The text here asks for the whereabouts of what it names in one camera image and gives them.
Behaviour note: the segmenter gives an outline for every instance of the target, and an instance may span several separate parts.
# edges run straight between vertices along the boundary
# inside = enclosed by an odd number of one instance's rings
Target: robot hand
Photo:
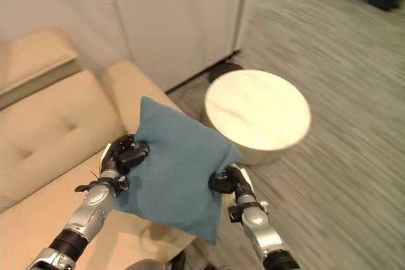
[[[221,173],[211,175],[208,186],[212,191],[231,194],[235,192],[235,206],[228,208],[231,223],[241,223],[246,236],[263,262],[266,270],[299,269],[290,252],[284,249],[283,241],[270,226],[267,202],[258,202],[252,186],[244,177],[244,169],[229,166]]]

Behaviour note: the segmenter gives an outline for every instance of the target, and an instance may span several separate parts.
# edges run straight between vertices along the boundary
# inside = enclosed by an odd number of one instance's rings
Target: cushion
[[[3,109],[0,207],[11,207],[120,135],[121,121],[89,71]]]
[[[80,71],[77,53],[57,29],[0,45],[0,109]]]
[[[101,82],[113,100],[120,114],[122,125],[128,133],[137,131],[142,96],[148,96],[179,110],[176,104],[162,92],[162,89],[148,79],[142,70],[131,61],[120,61],[110,66]]]
[[[215,243],[221,194],[209,190],[208,179],[241,161],[240,152],[218,132],[147,97],[135,134],[140,140],[150,153],[129,173],[120,210]]]
[[[0,269],[25,269],[49,246],[82,203],[85,194],[75,193],[74,189],[94,180],[90,171],[98,171],[101,154],[0,214]],[[167,262],[193,239],[186,232],[113,211],[79,258],[75,270],[124,270],[140,259]]]

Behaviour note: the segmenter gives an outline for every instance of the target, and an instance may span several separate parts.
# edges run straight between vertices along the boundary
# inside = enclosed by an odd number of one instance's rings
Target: sofa seat
[[[0,269],[25,269],[47,247],[81,204],[78,185],[94,179],[102,151],[0,214]],[[141,259],[167,262],[195,236],[137,216],[112,211],[79,258],[77,270],[124,270]]]

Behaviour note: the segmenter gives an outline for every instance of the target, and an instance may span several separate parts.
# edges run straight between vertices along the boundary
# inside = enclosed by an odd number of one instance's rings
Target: sofa armrest
[[[174,102],[130,61],[121,61],[110,66],[102,76],[101,82],[128,133],[135,133],[137,130],[142,96],[150,97],[180,111]]]

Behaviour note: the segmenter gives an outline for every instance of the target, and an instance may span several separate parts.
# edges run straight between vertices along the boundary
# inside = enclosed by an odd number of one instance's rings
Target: table top
[[[281,77],[239,70],[217,78],[205,96],[210,122],[233,142],[257,150],[280,150],[308,132],[311,113],[304,96]]]

